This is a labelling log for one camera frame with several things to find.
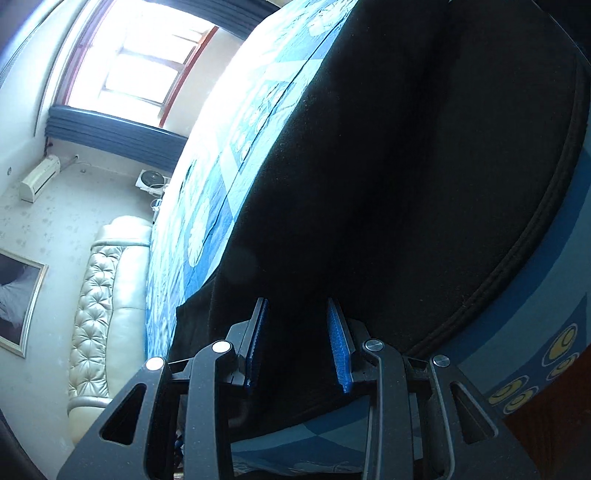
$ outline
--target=screw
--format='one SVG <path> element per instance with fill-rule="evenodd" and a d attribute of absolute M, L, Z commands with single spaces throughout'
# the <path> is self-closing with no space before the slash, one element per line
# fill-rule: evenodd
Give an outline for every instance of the screw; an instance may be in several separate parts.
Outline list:
<path fill-rule="evenodd" d="M 225 340 L 220 340 L 212 345 L 212 350 L 216 353 L 226 353 L 230 351 L 232 344 Z"/>
<path fill-rule="evenodd" d="M 379 340 L 371 339 L 365 342 L 365 348 L 370 352 L 379 352 L 382 348 L 384 348 L 384 344 Z"/>
<path fill-rule="evenodd" d="M 445 368 L 445 367 L 449 367 L 449 364 L 451 362 L 449 361 L 449 358 L 446 357 L 445 355 L 435 355 L 433 357 L 433 363 L 435 365 L 437 365 L 438 367 Z"/>
<path fill-rule="evenodd" d="M 146 368 L 155 372 L 156 370 L 160 370 L 164 366 L 164 358 L 159 356 L 153 356 L 150 360 L 146 362 Z"/>

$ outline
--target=window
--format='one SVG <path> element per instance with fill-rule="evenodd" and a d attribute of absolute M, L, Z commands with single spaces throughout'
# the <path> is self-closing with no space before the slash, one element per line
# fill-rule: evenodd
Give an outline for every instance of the window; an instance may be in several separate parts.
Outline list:
<path fill-rule="evenodd" d="M 72 56 L 61 103 L 161 127 L 216 29 L 201 18 L 144 0 L 105 2 Z"/>

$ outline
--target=tufted cushion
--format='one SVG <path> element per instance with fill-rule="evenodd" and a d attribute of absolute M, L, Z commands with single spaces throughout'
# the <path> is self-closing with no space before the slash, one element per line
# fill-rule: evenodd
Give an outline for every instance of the tufted cushion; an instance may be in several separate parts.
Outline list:
<path fill-rule="evenodd" d="M 145 296 L 151 227 L 122 217 L 90 250 L 74 317 L 69 418 L 74 443 L 145 361 Z"/>
<path fill-rule="evenodd" d="M 74 320 L 70 354 L 70 398 L 109 397 L 106 345 L 113 315 L 113 284 L 125 247 L 94 247 L 86 267 Z"/>

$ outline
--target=window frame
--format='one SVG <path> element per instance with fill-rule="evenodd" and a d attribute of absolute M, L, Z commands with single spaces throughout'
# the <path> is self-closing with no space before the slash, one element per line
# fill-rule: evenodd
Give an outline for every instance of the window frame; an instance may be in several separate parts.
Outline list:
<path fill-rule="evenodd" d="M 111 9 L 114 6 L 116 1 L 118 1 L 118 0 L 104 0 L 103 2 L 101 2 L 96 7 L 96 10 L 93 12 L 93 14 L 90 16 L 84 29 L 82 29 L 82 32 L 80 33 L 79 38 L 76 40 L 73 50 L 70 53 L 70 58 L 68 60 L 67 66 L 64 70 L 64 74 L 62 75 L 60 85 L 57 89 L 56 105 L 68 106 L 69 101 L 70 101 L 70 95 L 72 94 L 72 90 L 74 88 L 74 84 L 75 84 L 76 79 L 78 77 L 78 73 L 80 71 L 82 63 L 84 62 L 84 60 L 86 58 L 86 53 L 91 48 L 96 34 L 98 33 L 105 18 L 107 17 L 109 12 L 111 11 Z M 165 65 L 169 68 L 172 68 L 173 70 L 176 70 L 177 76 L 174 79 L 174 81 L 172 82 L 170 88 L 168 89 L 168 92 L 167 92 L 164 100 L 162 101 L 162 103 L 156 102 L 154 100 L 150 100 L 147 98 L 143 98 L 141 96 L 133 95 L 130 93 L 121 92 L 119 90 L 108 89 L 106 87 L 108 75 L 107 75 L 107 78 L 105 78 L 105 82 L 103 83 L 103 86 L 101 87 L 100 92 L 110 92 L 110 93 L 116 93 L 117 95 L 125 95 L 125 96 L 133 98 L 135 100 L 140 100 L 142 102 L 149 103 L 150 105 L 159 106 L 160 111 L 157 116 L 158 127 L 163 128 L 164 124 L 166 123 L 166 120 L 168 118 L 168 115 L 170 114 L 170 111 L 173 107 L 174 101 L 177 99 L 177 96 L 178 96 L 179 92 L 181 91 L 181 88 L 183 87 L 185 80 L 188 78 L 192 68 L 195 66 L 195 64 L 197 62 L 197 59 L 199 58 L 199 56 L 201 55 L 201 53 L 203 52 L 204 48 L 207 46 L 209 41 L 213 38 L 215 33 L 218 31 L 218 29 L 219 29 L 219 27 L 217 25 L 214 25 L 211 28 L 211 30 L 209 30 L 208 32 L 205 32 L 202 35 L 201 39 L 192 48 L 191 52 L 189 52 L 189 55 L 185 59 L 184 63 L 179 63 L 179 62 L 172 61 L 172 60 L 162 59 L 162 58 L 156 57 L 156 56 L 138 53 L 138 52 L 129 50 L 129 49 L 125 48 L 124 46 L 121 46 L 120 50 L 117 52 L 117 56 L 119 56 L 121 54 L 130 55 L 133 57 L 137 57 L 139 59 L 144 59 L 147 61 L 152 61 L 154 63 L 159 63 L 159 64 Z M 184 38 L 180 35 L 174 35 L 174 36 L 194 43 L 194 40 L 191 40 L 189 38 Z"/>

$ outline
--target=framed picture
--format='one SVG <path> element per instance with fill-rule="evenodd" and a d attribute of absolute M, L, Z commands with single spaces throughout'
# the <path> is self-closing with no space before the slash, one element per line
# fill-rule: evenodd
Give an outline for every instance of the framed picture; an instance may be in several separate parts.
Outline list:
<path fill-rule="evenodd" d="M 0 346 L 23 358 L 46 272 L 47 265 L 0 249 Z"/>

